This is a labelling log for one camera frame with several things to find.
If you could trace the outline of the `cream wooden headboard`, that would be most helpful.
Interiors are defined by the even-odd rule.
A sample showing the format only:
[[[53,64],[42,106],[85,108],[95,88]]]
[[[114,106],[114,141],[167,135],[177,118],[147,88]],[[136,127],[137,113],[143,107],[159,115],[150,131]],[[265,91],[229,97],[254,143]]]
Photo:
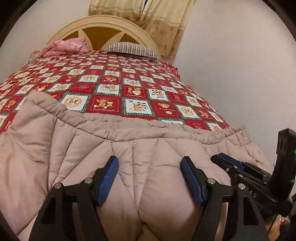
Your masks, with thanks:
[[[104,50],[116,42],[131,42],[150,48],[161,56],[155,42],[141,27],[129,20],[110,15],[95,15],[76,20],[58,31],[49,43],[85,38],[88,50]]]

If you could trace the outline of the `pink folded blanket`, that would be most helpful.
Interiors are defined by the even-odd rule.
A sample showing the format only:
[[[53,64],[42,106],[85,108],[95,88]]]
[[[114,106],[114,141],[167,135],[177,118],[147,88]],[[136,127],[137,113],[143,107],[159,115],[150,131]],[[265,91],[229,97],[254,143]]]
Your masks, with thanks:
[[[57,40],[47,44],[43,49],[36,50],[30,54],[31,58],[44,58],[52,56],[63,56],[69,54],[88,53],[85,37],[71,38],[68,40]]]

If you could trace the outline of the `striped pillow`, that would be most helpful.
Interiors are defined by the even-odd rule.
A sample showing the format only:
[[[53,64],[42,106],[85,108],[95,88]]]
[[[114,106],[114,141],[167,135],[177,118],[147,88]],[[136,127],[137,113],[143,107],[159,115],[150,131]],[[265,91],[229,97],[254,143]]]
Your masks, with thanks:
[[[130,43],[130,42],[116,42],[104,49],[105,52],[109,53],[120,53],[138,57],[144,57],[156,61],[161,61],[161,57],[152,51],[150,48],[143,45]]]

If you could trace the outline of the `red patchwork bear bedspread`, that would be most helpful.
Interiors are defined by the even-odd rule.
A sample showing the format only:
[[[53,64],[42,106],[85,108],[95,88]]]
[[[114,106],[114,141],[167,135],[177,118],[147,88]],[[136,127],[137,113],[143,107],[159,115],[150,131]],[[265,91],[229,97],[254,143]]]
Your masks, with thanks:
[[[67,109],[159,120],[218,131],[227,122],[166,63],[92,51],[46,57],[23,66],[1,84],[1,131],[27,95],[49,94]]]

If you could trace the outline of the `beige patterned curtain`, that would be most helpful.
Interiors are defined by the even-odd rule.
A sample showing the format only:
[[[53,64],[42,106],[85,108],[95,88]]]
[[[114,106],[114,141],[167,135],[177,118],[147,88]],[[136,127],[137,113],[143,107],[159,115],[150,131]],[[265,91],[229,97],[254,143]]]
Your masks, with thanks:
[[[160,54],[174,59],[194,0],[92,0],[88,15],[111,15],[133,22],[155,42]]]

